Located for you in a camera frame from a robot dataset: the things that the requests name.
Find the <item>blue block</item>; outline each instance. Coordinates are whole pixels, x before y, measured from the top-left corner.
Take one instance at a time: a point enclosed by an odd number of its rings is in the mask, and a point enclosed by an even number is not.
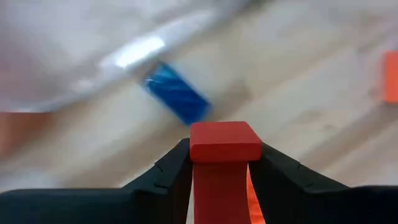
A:
[[[165,63],[145,79],[145,86],[186,125],[201,121],[210,109],[209,102]]]

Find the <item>orange block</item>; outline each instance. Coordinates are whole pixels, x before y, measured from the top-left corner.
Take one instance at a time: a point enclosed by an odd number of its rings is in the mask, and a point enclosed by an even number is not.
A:
[[[385,54],[384,101],[398,103],[398,52],[387,52]]]

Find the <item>floor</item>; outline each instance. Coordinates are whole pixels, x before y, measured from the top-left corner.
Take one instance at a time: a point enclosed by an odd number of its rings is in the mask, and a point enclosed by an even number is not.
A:
[[[247,121],[346,185],[398,184],[398,107],[382,102],[396,10],[388,0],[257,3],[163,60],[214,104],[209,120]],[[37,117],[40,132],[0,164],[1,190],[120,186],[189,134],[135,78]]]

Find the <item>wooden floor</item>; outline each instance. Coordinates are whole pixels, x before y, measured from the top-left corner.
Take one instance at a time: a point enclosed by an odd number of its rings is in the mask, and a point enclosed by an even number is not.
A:
[[[398,2],[321,2],[256,4],[163,59],[213,102],[209,120],[247,121],[344,184],[398,184],[398,106],[382,102]],[[45,120],[1,162],[0,190],[119,186],[189,133],[135,79]]]

